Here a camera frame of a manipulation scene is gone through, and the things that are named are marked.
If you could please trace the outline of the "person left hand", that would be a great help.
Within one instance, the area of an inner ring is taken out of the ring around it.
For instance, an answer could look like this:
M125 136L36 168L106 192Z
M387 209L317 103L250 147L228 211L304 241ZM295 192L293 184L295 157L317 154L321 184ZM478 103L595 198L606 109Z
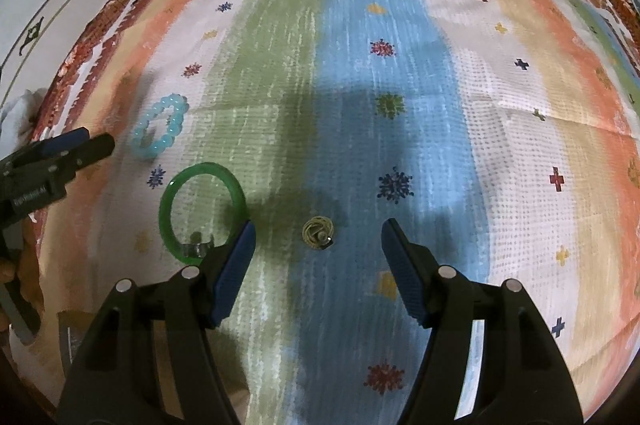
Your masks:
M25 297L23 282L18 277L18 258L19 251L1 249L1 267L11 267L11 278L1 281L1 309L15 335L29 344L40 331L41 310L36 297Z

